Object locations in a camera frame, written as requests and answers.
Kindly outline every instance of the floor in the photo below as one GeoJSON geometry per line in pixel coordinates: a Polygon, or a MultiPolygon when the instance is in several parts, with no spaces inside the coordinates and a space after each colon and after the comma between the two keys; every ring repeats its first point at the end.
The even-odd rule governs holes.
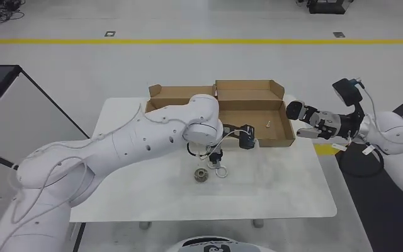
{"type": "MultiPolygon", "coordinates": [[[[265,220],[262,229],[253,228],[249,220],[154,222],[148,231],[140,230],[138,222],[91,223],[79,252],[165,251],[178,241],[207,234],[277,252],[372,251],[336,159],[321,156],[319,161],[338,208],[335,217],[265,220]]],[[[65,252],[71,252],[72,244],[66,244],[65,252]]]]}
{"type": "MultiPolygon", "coordinates": [[[[294,0],[27,0],[26,16],[0,25],[0,64],[19,64],[91,135],[105,99],[147,96],[147,87],[208,85],[216,79],[274,79],[323,110],[351,111],[332,90],[361,77],[377,110],[402,103],[401,44],[324,45],[333,32],[350,39],[403,38],[403,2],[356,0],[345,15],[311,15],[294,0]],[[293,38],[308,44],[17,44],[22,38],[293,38]],[[12,38],[15,43],[1,43],[12,38]]],[[[369,112],[368,99],[364,109],[369,112]]],[[[320,157],[338,206],[329,219],[87,225],[80,251],[161,251],[199,234],[229,236],[286,251],[371,251],[335,163],[320,157]]],[[[66,244],[71,251],[72,244],[66,244]]]]}

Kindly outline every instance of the cable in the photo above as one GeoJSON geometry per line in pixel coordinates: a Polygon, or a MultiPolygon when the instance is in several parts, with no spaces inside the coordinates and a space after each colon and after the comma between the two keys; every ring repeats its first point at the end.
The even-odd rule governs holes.
{"type": "Polygon", "coordinates": [[[59,162],[57,162],[57,164],[52,168],[51,172],[49,173],[49,175],[48,175],[48,177],[47,177],[47,179],[46,179],[46,181],[45,181],[45,185],[46,185],[46,182],[47,182],[47,180],[49,179],[50,174],[52,173],[53,169],[55,169],[55,168],[58,166],[58,164],[59,164],[60,162],[65,161],[65,160],[67,160],[67,159],[73,159],[73,158],[80,159],[80,160],[82,161],[82,163],[84,164],[84,173],[82,174],[81,183],[80,183],[80,185],[78,186],[77,190],[74,191],[74,193],[73,193],[69,198],[67,198],[67,199],[64,200],[63,202],[59,203],[58,205],[56,205],[56,206],[54,206],[54,207],[51,207],[50,209],[48,209],[48,210],[46,210],[46,211],[43,211],[42,213],[37,214],[37,215],[35,215],[35,216],[29,218],[28,220],[22,222],[16,229],[14,229],[14,230],[6,237],[6,239],[3,241],[3,243],[2,243],[1,246],[0,246],[0,251],[4,248],[4,245],[6,245],[6,243],[8,242],[8,240],[13,236],[13,234],[14,234],[18,229],[20,229],[21,227],[23,227],[25,224],[31,222],[32,220],[34,220],[34,219],[36,219],[36,218],[39,218],[40,216],[42,216],[42,215],[44,215],[44,214],[47,214],[48,212],[50,212],[50,211],[56,209],[57,207],[60,207],[61,205],[63,205],[63,204],[66,203],[67,201],[69,201],[69,200],[80,190],[80,188],[82,187],[82,184],[84,183],[84,180],[85,180],[85,177],[86,177],[86,173],[87,173],[87,170],[88,170],[88,166],[87,166],[87,163],[85,162],[85,160],[84,160],[83,158],[81,158],[81,157],[78,157],[78,156],[66,157],[66,158],[60,160],[59,162]]]}
{"type": "Polygon", "coordinates": [[[160,124],[167,124],[167,123],[172,122],[172,121],[178,121],[178,122],[181,122],[181,123],[183,123],[183,124],[186,125],[185,129],[189,126],[188,123],[186,123],[186,122],[184,122],[184,121],[182,121],[182,120],[180,120],[180,119],[177,119],[177,118],[171,118],[171,119],[168,119],[168,120],[166,120],[166,121],[155,121],[155,120],[150,119],[149,117],[147,117],[147,115],[145,115],[145,113],[143,112],[143,110],[141,110],[141,113],[143,114],[143,117],[144,117],[145,119],[147,119],[148,121],[150,121],[150,122],[160,123],[160,124]]]}
{"type": "Polygon", "coordinates": [[[385,162],[383,160],[383,156],[380,153],[380,151],[378,151],[377,149],[374,149],[372,151],[373,155],[375,155],[374,153],[377,153],[378,158],[379,158],[379,162],[380,162],[380,166],[379,169],[377,169],[375,172],[370,173],[368,175],[359,175],[359,174],[354,174],[354,173],[350,173],[349,171],[346,171],[345,169],[343,169],[343,159],[344,159],[344,153],[346,153],[346,151],[341,151],[340,153],[340,158],[339,158],[339,168],[340,171],[348,176],[354,177],[354,178],[372,178],[376,175],[379,175],[384,169],[385,169],[385,162]]]}
{"type": "Polygon", "coordinates": [[[188,142],[188,144],[186,145],[186,148],[188,149],[188,153],[191,154],[193,157],[196,157],[196,156],[203,157],[203,156],[206,156],[207,154],[209,154],[208,151],[207,151],[205,154],[200,155],[200,152],[199,152],[199,154],[196,155],[195,153],[193,153],[193,152],[190,151],[189,142],[188,142]]]}
{"type": "Polygon", "coordinates": [[[21,0],[3,0],[0,1],[0,23],[7,22],[9,20],[18,20],[25,16],[25,14],[19,10],[22,3],[21,0]],[[15,13],[19,13],[21,16],[12,18],[15,13]]]}
{"type": "Polygon", "coordinates": [[[383,135],[383,133],[380,131],[379,129],[379,125],[378,125],[378,120],[377,120],[377,114],[375,111],[375,103],[373,102],[372,96],[369,94],[369,92],[364,88],[364,85],[360,84],[361,88],[364,90],[364,92],[366,93],[366,95],[368,95],[369,99],[371,100],[371,104],[372,104],[372,111],[373,111],[373,117],[374,117],[374,121],[375,121],[375,128],[377,129],[377,131],[379,132],[379,134],[382,136],[383,139],[385,139],[388,142],[391,142],[393,144],[403,144],[403,142],[395,142],[393,140],[390,140],[388,138],[386,138],[386,136],[383,135]]]}
{"type": "Polygon", "coordinates": [[[136,118],[136,116],[139,114],[139,111],[141,111],[141,108],[142,108],[142,106],[141,106],[141,103],[140,103],[140,104],[139,104],[139,107],[137,108],[136,113],[134,114],[134,116],[133,116],[128,122],[126,122],[125,124],[123,124],[123,125],[120,126],[119,128],[117,128],[117,129],[115,129],[115,130],[112,130],[111,132],[108,132],[108,133],[106,133],[106,134],[101,134],[101,135],[97,136],[95,139],[91,139],[87,144],[85,144],[85,145],[83,145],[83,146],[73,147],[73,146],[67,146],[67,145],[65,145],[65,144],[55,143],[55,144],[51,144],[51,145],[47,146],[47,147],[44,148],[44,149],[38,149],[38,150],[36,150],[34,153],[32,153],[32,154],[30,154],[28,157],[26,157],[26,159],[35,158],[35,157],[37,157],[37,154],[42,154],[42,153],[44,153],[45,151],[47,151],[48,149],[50,149],[51,147],[55,147],[55,146],[60,146],[60,147],[68,148],[68,149],[82,149],[82,148],[84,148],[84,147],[87,147],[87,146],[91,145],[92,143],[97,142],[97,141],[99,141],[100,139],[104,139],[105,137],[107,137],[107,136],[109,136],[109,135],[115,133],[116,131],[122,129],[124,126],[128,125],[131,121],[133,121],[133,120],[136,118]]]}
{"type": "Polygon", "coordinates": [[[11,216],[11,223],[12,223],[12,224],[17,224],[17,223],[19,223],[22,219],[24,219],[25,216],[26,216],[26,215],[31,211],[31,209],[34,207],[34,205],[38,202],[38,199],[39,199],[40,195],[42,194],[43,190],[45,189],[46,184],[47,184],[47,182],[48,182],[48,180],[49,180],[49,178],[50,178],[50,175],[52,174],[53,170],[54,170],[56,167],[58,167],[61,162],[65,161],[65,160],[68,160],[68,159],[72,159],[72,158],[77,158],[77,159],[80,159],[81,161],[84,162],[84,160],[83,160],[81,157],[78,157],[78,156],[65,157],[64,159],[62,159],[62,160],[60,160],[59,162],[57,162],[57,163],[52,167],[52,169],[49,171],[49,173],[48,173],[48,175],[47,175],[47,177],[46,177],[46,180],[43,182],[43,185],[42,185],[42,187],[41,187],[41,189],[40,189],[40,191],[39,191],[39,193],[38,193],[36,199],[34,200],[34,202],[30,205],[30,207],[28,208],[28,210],[25,211],[25,213],[24,213],[18,220],[15,220],[15,213],[16,213],[17,206],[18,206],[18,204],[19,204],[19,203],[16,203],[15,208],[14,208],[14,210],[13,210],[13,214],[12,214],[12,216],[11,216]]]}
{"type": "Polygon", "coordinates": [[[246,134],[250,135],[249,132],[247,132],[245,130],[233,130],[233,131],[229,132],[227,135],[225,135],[225,137],[223,137],[221,139],[221,141],[215,146],[215,148],[208,155],[206,155],[204,158],[199,157],[200,160],[205,160],[205,159],[209,158],[213,154],[213,152],[216,150],[216,148],[218,148],[218,146],[220,146],[222,141],[224,141],[224,139],[227,138],[230,134],[235,133],[235,132],[245,132],[246,134]]]}

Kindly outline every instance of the metal bearing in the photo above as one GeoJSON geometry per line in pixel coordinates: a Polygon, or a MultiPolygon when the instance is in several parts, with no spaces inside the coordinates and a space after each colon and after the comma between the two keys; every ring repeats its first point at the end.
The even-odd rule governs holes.
{"type": "Polygon", "coordinates": [[[199,183],[203,183],[208,179],[208,171],[204,168],[198,168],[195,171],[195,180],[199,183]]]}

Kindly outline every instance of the table leg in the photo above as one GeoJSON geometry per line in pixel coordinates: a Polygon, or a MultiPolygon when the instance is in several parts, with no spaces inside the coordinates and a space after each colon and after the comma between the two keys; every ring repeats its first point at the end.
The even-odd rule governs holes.
{"type": "Polygon", "coordinates": [[[252,226],[254,228],[262,228],[264,226],[263,219],[254,219],[254,220],[252,220],[252,226]]]}
{"type": "Polygon", "coordinates": [[[141,230],[147,230],[149,229],[151,226],[151,221],[140,221],[139,222],[139,228],[141,230]]]}

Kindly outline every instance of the black cable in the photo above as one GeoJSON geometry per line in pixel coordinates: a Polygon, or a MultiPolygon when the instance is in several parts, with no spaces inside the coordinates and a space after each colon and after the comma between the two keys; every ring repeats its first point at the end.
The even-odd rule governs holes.
{"type": "MultiPolygon", "coordinates": [[[[191,151],[190,151],[190,148],[189,148],[189,143],[186,145],[186,148],[188,149],[188,153],[189,153],[189,154],[191,154],[193,157],[195,157],[195,156],[196,156],[196,154],[195,154],[195,153],[193,153],[193,152],[191,152],[191,151]]],[[[201,157],[203,157],[203,156],[207,156],[207,155],[209,155],[209,153],[202,154],[202,155],[200,155],[200,156],[201,156],[201,157]]]]}
{"type": "Polygon", "coordinates": [[[360,174],[354,174],[354,173],[350,173],[349,171],[346,171],[345,169],[343,169],[343,157],[344,157],[344,153],[346,153],[346,151],[341,151],[340,155],[339,155],[339,167],[342,173],[354,177],[354,178],[372,178],[376,175],[379,175],[384,169],[385,169],[385,162],[383,160],[383,156],[380,153],[379,150],[374,149],[373,150],[374,153],[377,153],[378,157],[379,157],[379,169],[377,169],[375,172],[370,173],[368,175],[360,175],[360,174]]]}
{"type": "Polygon", "coordinates": [[[21,5],[25,4],[21,0],[0,0],[0,23],[7,22],[9,20],[18,20],[25,16],[25,14],[19,10],[21,5]],[[12,18],[14,14],[19,13],[20,16],[12,18]]]}

